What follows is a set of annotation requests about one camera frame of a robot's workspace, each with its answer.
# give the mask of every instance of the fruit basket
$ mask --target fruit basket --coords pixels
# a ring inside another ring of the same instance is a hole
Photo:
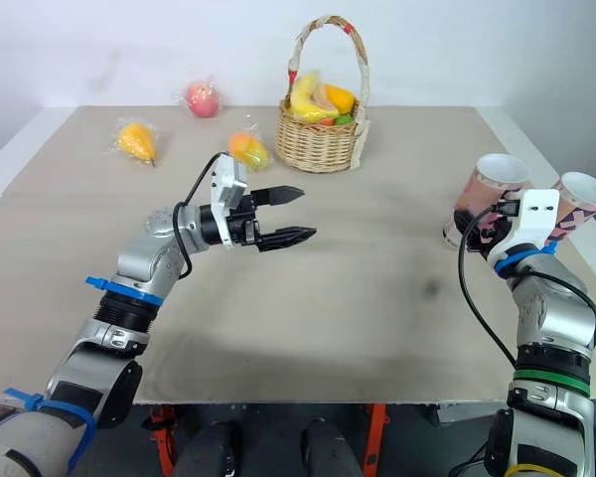
[[[356,47],[362,78],[360,98],[352,109],[353,122],[345,125],[305,124],[290,112],[290,95],[298,68],[302,47],[314,30],[335,25],[349,35]],[[297,39],[294,55],[289,60],[289,88],[280,102],[276,128],[276,152],[288,164],[308,172],[337,172],[360,166],[360,155],[371,122],[367,119],[369,99],[369,61],[365,45],[354,26],[342,17],[321,17],[305,27]]]

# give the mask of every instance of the blue strap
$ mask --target blue strap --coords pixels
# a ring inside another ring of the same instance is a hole
[[[51,409],[59,409],[69,412],[83,420],[84,424],[86,424],[86,431],[81,437],[81,441],[77,445],[77,449],[75,450],[73,456],[71,456],[69,459],[69,472],[71,472],[75,468],[77,461],[81,455],[84,454],[86,448],[90,444],[90,441],[95,435],[97,423],[95,422],[95,418],[92,416],[92,414],[78,405],[71,404],[69,402],[63,402],[61,400],[44,399],[44,396],[40,394],[27,395],[26,393],[23,393],[19,390],[14,390],[13,388],[5,390],[4,394],[21,400],[24,403],[24,409],[28,411],[37,410],[40,407],[48,407]]]
[[[104,280],[103,278],[89,276],[86,278],[85,282],[99,290],[113,291],[115,293],[119,293],[120,295],[125,295],[129,296],[130,298],[145,301],[151,305],[163,305],[163,298],[159,298],[157,295],[144,293],[143,291],[135,290],[134,288],[120,285],[119,283],[115,283],[113,281]]]
[[[541,250],[526,250],[526,251],[520,251],[519,253],[515,253],[514,255],[510,255],[508,258],[499,260],[495,264],[495,272],[497,273],[497,275],[500,275],[501,272],[504,270],[504,268],[506,268],[508,265],[517,263],[518,261],[521,261],[530,255],[538,255],[540,253],[548,253],[550,255],[554,255],[556,253],[557,245],[558,245],[558,242],[556,240],[552,240],[549,243],[549,245],[544,246]]]

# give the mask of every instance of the apple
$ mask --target apple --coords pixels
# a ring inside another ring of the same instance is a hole
[[[188,89],[188,108],[198,117],[212,117],[219,110],[219,94],[207,82],[195,82]]]

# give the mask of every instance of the white wall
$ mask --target white wall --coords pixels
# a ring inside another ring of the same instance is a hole
[[[596,0],[1,0],[0,146],[39,105],[165,104],[207,75],[275,104],[295,36],[330,12],[365,39],[371,104],[505,105],[559,170],[596,174]],[[356,87],[340,32],[303,58]]]

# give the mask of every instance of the paper cup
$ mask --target paper cup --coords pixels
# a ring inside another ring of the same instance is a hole
[[[556,227],[550,240],[561,241],[596,215],[596,178],[566,172],[552,186],[560,191]]]
[[[504,194],[520,190],[529,176],[527,166],[509,154],[486,154],[477,161],[470,180],[453,207],[450,220],[442,235],[446,243],[456,248],[461,241],[461,231],[483,210],[496,204]],[[491,228],[496,218],[490,214],[481,222],[483,228]]]

